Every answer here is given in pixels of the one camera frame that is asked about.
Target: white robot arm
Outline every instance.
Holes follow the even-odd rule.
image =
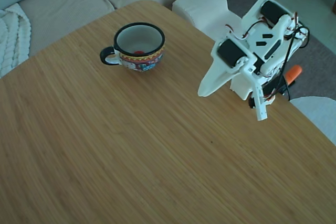
[[[228,20],[229,32],[213,47],[214,61],[198,95],[206,97],[231,80],[230,88],[243,100],[252,93],[260,121],[267,118],[266,105],[273,102],[279,88],[264,94],[265,83],[282,78],[284,65],[302,45],[308,29],[299,23],[296,13],[273,0],[258,0],[241,24],[245,34],[237,37]]]

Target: white ottoman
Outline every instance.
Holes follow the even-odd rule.
[[[241,18],[229,11],[226,0],[176,0],[172,11],[214,41],[228,32],[226,24],[237,36],[243,34]]]

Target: black cable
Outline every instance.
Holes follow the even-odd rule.
[[[305,48],[306,46],[308,46],[308,44],[309,44],[309,41],[310,41],[310,30],[308,29],[308,27],[306,27],[306,26],[300,26],[299,27],[299,30],[301,30],[302,28],[304,28],[304,29],[306,29],[307,30],[307,42],[306,42],[306,44],[304,45],[304,46],[301,46],[300,48]]]
[[[285,75],[282,75],[282,78],[284,79],[285,81],[285,85],[286,85],[286,90],[287,90],[287,93],[288,93],[288,101],[290,101],[290,93],[289,93],[289,86],[288,86],[288,82],[285,78]]]
[[[287,61],[288,61],[288,58],[289,58],[289,55],[290,55],[290,51],[291,51],[292,46],[293,46],[295,35],[296,35],[296,33],[298,31],[299,31],[299,28],[298,29],[295,28],[295,31],[293,32],[293,36],[292,36],[292,38],[290,40],[289,47],[288,47],[288,50],[287,50],[287,53],[286,53],[286,57],[285,57],[285,61],[284,61],[283,65],[282,65],[282,68],[281,68],[279,76],[283,76],[284,75],[285,67],[286,67],[286,64],[287,64]],[[279,91],[280,85],[281,85],[281,77],[279,78],[279,81],[278,81],[278,84],[276,85],[275,91],[273,92],[273,94],[271,94],[271,96],[269,97],[269,99],[272,98]]]

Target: gray rug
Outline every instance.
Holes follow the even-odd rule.
[[[229,9],[242,17],[256,0],[227,0]],[[336,55],[313,35],[309,45],[299,49],[287,63],[287,69],[300,65],[303,73],[290,88],[291,98],[319,96],[336,100]]]

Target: ceramic mug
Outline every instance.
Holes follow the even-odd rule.
[[[149,23],[131,23],[114,37],[114,45],[100,53],[107,65],[123,65],[138,72],[154,68],[162,59],[165,44],[163,31]]]

